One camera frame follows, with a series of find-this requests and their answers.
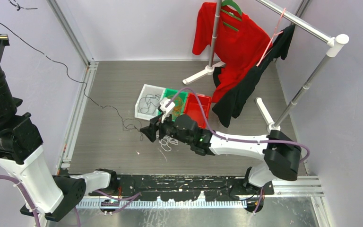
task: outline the clothes rack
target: clothes rack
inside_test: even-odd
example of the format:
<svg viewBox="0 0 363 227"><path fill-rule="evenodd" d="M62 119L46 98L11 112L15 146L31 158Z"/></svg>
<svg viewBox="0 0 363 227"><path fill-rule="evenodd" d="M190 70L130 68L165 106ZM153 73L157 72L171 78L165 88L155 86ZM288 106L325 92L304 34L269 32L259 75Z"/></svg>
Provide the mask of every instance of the clothes rack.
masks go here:
<svg viewBox="0 0 363 227"><path fill-rule="evenodd" d="M215 43L216 43L216 37L217 37L217 28L219 24L219 18L220 18L220 9L222 7L222 0L217 0L216 2L216 11L215 11L215 20L214 20L214 28L212 29L212 40L211 40L211 49L209 52L209 62L208 65L200 72L192 75L189 78L186 78L183 80L183 83L185 85L190 84L194 81L196 81L199 78L202 78L206 75L212 75L214 73L215 67L222 67L225 65L224 62L220 61L216 63L215 65L212 65L214 62L214 55L215 55Z"/></svg>
<svg viewBox="0 0 363 227"><path fill-rule="evenodd" d="M283 8L276 5L275 3L269 1L269 0L256 0L257 2L261 3L265 7L269 8L270 10L274 11L275 13L281 15L283 12ZM225 63L224 62L218 62L215 65L212 65L215 55L215 44L216 44L216 37L217 37L217 27L219 23L219 17L220 17L220 9L222 6L222 0L218 0L216 3L216 12L215 12L215 21L214 21L214 28L212 31L212 40L211 40L211 50L209 54L209 62L208 65L205 67L204 70L201 72L198 72L192 76L190 76L187 79L183 80L184 84L189 84L197 79L204 77L205 75L212 75L214 72L214 67L221 67ZM266 109L264 103L262 102L262 99L260 97L257 97L255 102L257 103L257 106L259 108L259 111L261 112L262 116L265 119L265 122L268 125L267 130L270 132L271 130L280 130L280 124L281 122L290 114L292 109L297 105L300 98L303 96L303 94L310 88L312 81L315 79L315 77L319 74L319 72L322 70L322 68L325 66L325 64L331 59L336 57L336 55L339 53L339 51L343 48L345 44L348 43L349 37L345 34L340 34L336 37L331 37L320 30L314 28L301 18L297 17L296 15L285 11L284 18L291 21L292 23L296 24L298 27L302 28L304 31L310 33L314 37L320 39L321 41L325 42L329 49L326 52L326 55L324 58L320 61L320 63L317 65L315 70L311 73L311 75L308 77L307 81L302 85L301 89L297 92L297 94L294 96L294 98L290 101L290 103L287 105L286 109L283 111L283 113L279 116L279 118L276 120L276 122L273 121L272 117L270 116L268 110Z"/></svg>

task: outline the black wire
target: black wire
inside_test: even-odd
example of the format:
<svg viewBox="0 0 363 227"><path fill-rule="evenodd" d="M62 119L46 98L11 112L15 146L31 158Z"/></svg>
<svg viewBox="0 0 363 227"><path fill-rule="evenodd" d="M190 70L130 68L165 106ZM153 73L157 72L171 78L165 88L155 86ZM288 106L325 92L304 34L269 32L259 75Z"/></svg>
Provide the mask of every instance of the black wire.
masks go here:
<svg viewBox="0 0 363 227"><path fill-rule="evenodd" d="M24 39L22 39L20 36L18 36L16 33L14 33L10 28L8 28L6 25L4 25L3 23L1 23L0 22L0 25L2 25L4 28L6 28L7 30L9 30L13 35L15 35L17 38L19 38L21 41L23 41L27 46L29 46L30 48L32 48L33 50L35 50L35 51L37 51L37 52L39 52L39 53L41 53L42 55L44 55L45 56L45 58L47 58L48 60L50 60L50 61L52 61L52 62L54 62L54 63L57 63L57 64L61 64L61 65L63 65L64 67L66 67L66 75L67 75L67 77L69 78L69 79L71 79L71 80L73 80L74 82L77 82L77 83L79 83L79 84L83 84L83 85L85 85L84 86L84 89L83 89L83 94L84 94L84 96L85 97L87 97L89 100L91 100L95 105L97 105L97 106L99 106L100 108L102 108L102 109L105 109L105 108L107 108L107 107L111 107L111 108L113 108L113 109L115 109L116 110L116 113L118 114L118 116L120 117L120 119L121 119L121 122L122 122L122 129L123 129L123 131L130 131L130 130L137 130L137 131L139 131L140 132L140 130L134 125L134 124L128 124L128 125L125 125L125 121L127 121L127 120L131 120L131 121L138 121L139 123L140 123L140 128L142 127L142 123L141 123L141 121L139 121L139 120L137 120L137 119L130 119L130 118L127 118L127 119L123 119L123 117L120 115L120 113L119 113L119 110L116 108L116 107L114 107L114 106L111 106L111 105L105 105L105 106L103 106L103 105L100 105L100 104L98 104L95 100L93 100L91 97L89 97L87 94L86 94L86 89L87 89L87 83L86 82L83 82L83 81L78 81L78 80L75 80L75 79L73 79L72 77L70 77L70 75L69 75L69 68L68 68L68 66L65 64L65 63L63 63L63 62L60 62L60 61L55 61L55 60L52 60L50 57L48 57L44 52L42 52L42 51L40 51L40 50L38 50L38 49L36 49L35 47L33 47L32 45L30 45L29 43L27 43ZM143 135L143 133L142 132L140 132L140 141L142 141L143 139L144 139L144 135Z"/></svg>
<svg viewBox="0 0 363 227"><path fill-rule="evenodd" d="M247 200L250 200L250 199L252 199L254 196L256 196L257 195L257 193L255 193L255 194L253 194L251 197L249 197L249 198L246 198L246 199L243 199L243 200L240 200L240 201L247 201Z"/></svg>
<svg viewBox="0 0 363 227"><path fill-rule="evenodd" d="M140 104L141 104L141 100L143 100L143 99L145 99L145 103L146 103L146 107L141 107L140 108ZM154 114L155 113L155 111L156 111L156 108L158 107L157 105L158 104L154 104L153 102L152 102L152 100L157 100L157 101L159 101L160 99L161 99L161 96L160 95L152 95L152 94L147 94L145 97L142 97L141 99L140 99L140 101L138 102L138 112L139 113L142 113L142 114L149 114L149 115L151 115L151 114ZM152 105L154 105L154 111L152 112L152 113L149 113L149 109L151 109L151 106Z"/></svg>
<svg viewBox="0 0 363 227"><path fill-rule="evenodd" d="M17 8L17 11L19 11L20 9L38 9L38 8L24 8L20 6L16 0L13 0L15 3L13 3L11 0L8 1L12 4L12 6Z"/></svg>

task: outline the black shirt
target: black shirt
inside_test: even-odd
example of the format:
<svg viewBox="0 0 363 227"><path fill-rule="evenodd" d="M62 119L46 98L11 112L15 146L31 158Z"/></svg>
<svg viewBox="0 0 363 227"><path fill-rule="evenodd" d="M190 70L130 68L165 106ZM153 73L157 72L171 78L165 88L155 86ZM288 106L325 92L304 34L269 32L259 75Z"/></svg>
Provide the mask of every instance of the black shirt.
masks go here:
<svg viewBox="0 0 363 227"><path fill-rule="evenodd" d="M290 25L283 30L283 33L278 35L273 43L272 50L262 60L261 64L257 67L252 67L245 77L239 82L237 86L230 89L226 94L219 100L218 103L212 107L212 111L219 117L219 121L225 127L229 127L230 119L232 117L237 118L240 116L242 109L253 93L255 86L258 84L262 73L268 67L268 65L275 58L286 59L289 51L290 43L294 34L295 25ZM213 77L215 86L220 84L218 75L221 73L222 68L215 68Z"/></svg>

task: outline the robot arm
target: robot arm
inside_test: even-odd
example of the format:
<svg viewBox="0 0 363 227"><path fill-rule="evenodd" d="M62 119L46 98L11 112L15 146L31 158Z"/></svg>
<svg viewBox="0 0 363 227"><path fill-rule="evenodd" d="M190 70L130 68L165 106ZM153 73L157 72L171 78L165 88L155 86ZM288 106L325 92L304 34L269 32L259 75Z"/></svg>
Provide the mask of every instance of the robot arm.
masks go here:
<svg viewBox="0 0 363 227"><path fill-rule="evenodd" d="M7 35L0 35L0 60ZM43 140L31 122L30 113L16 115L23 100L14 98L0 67L0 166L17 178L27 190L37 212L46 219L60 221L83 198L94 190L117 190L116 172L98 169L93 173L52 176L43 155ZM26 204L21 213L32 216Z"/></svg>
<svg viewBox="0 0 363 227"><path fill-rule="evenodd" d="M156 140L156 133L159 133L159 139L164 136L170 136L190 145L190 149L199 155L239 155L252 157L263 162L249 170L246 178L247 185L258 189L274 179L283 179L295 181L297 179L298 165L301 156L301 148L293 145L259 143L264 140L289 140L286 135L280 131L271 131L269 135L259 136L241 136L228 135L217 132L225 138L234 138L242 140L254 140L258 143L242 143L229 141L215 136L210 130L198 127L197 122L184 114L172 121L172 106L166 108L165 105L169 99L160 102L159 109L162 111L157 117L150 120L150 125L142 128L140 131L145 134L151 142Z"/></svg>

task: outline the green plastic bin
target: green plastic bin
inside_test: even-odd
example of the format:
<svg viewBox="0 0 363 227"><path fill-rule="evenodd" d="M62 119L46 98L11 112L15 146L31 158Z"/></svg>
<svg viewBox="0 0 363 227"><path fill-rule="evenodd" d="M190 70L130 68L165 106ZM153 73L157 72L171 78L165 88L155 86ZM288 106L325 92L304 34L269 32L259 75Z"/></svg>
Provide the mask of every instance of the green plastic bin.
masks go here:
<svg viewBox="0 0 363 227"><path fill-rule="evenodd" d="M171 99L173 97L173 95L175 95L177 92L177 90L174 90L174 89L170 89L170 88L167 88L165 90L165 93L164 93L164 96L161 98L161 100L163 98L169 98ZM174 100L174 103L176 104L175 108L173 109L173 112L172 112L172 121L176 120L176 118L180 115L182 115L184 113L184 107L186 106L186 102L187 102L187 97L189 96L189 93L188 92L180 92L178 97L180 97L180 99L176 98Z"/></svg>

